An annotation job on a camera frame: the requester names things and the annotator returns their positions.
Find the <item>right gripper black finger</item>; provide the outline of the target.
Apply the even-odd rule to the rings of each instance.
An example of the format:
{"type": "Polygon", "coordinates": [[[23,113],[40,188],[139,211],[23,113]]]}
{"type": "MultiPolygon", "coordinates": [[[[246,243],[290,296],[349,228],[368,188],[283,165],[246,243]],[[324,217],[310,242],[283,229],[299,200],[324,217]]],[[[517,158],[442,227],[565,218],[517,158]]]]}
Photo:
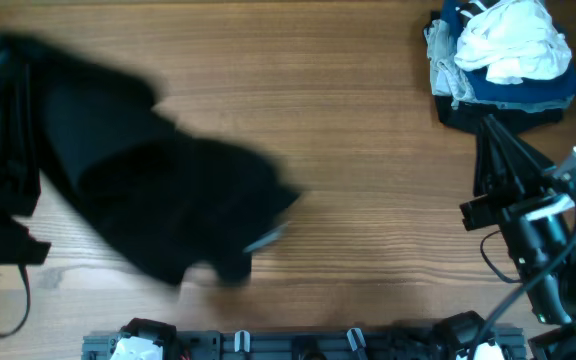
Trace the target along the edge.
{"type": "Polygon", "coordinates": [[[547,172],[555,170],[552,160],[511,133],[501,123],[498,122],[494,131],[494,139],[499,143],[510,173],[507,185],[525,188],[545,177],[547,172]]]}
{"type": "Polygon", "coordinates": [[[494,139],[496,118],[487,115],[481,119],[476,133],[476,161],[473,182],[474,195],[487,195],[509,183],[505,158],[494,139]]]}

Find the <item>black t-shirt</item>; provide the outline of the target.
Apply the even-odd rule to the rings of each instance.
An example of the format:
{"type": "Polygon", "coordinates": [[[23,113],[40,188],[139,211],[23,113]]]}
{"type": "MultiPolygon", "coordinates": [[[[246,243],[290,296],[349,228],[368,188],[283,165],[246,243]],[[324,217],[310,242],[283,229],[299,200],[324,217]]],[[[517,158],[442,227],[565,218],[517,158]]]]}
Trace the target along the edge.
{"type": "Polygon", "coordinates": [[[202,262],[249,279],[298,199],[270,160],[179,130],[140,76],[17,33],[0,51],[30,67],[40,169],[108,245],[173,286],[202,262]]]}

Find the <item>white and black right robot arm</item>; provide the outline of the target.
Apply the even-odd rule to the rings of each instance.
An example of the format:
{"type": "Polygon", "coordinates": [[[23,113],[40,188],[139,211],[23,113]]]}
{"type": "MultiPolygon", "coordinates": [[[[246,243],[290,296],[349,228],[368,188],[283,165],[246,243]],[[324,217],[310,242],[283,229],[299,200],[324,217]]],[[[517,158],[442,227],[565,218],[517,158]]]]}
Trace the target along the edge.
{"type": "Polygon", "coordinates": [[[515,289],[477,327],[469,359],[496,359],[493,327],[520,297],[552,331],[528,344],[536,359],[576,359],[576,146],[555,165],[493,116],[476,133],[473,200],[460,210],[472,231],[497,227],[517,271],[515,289]]]}

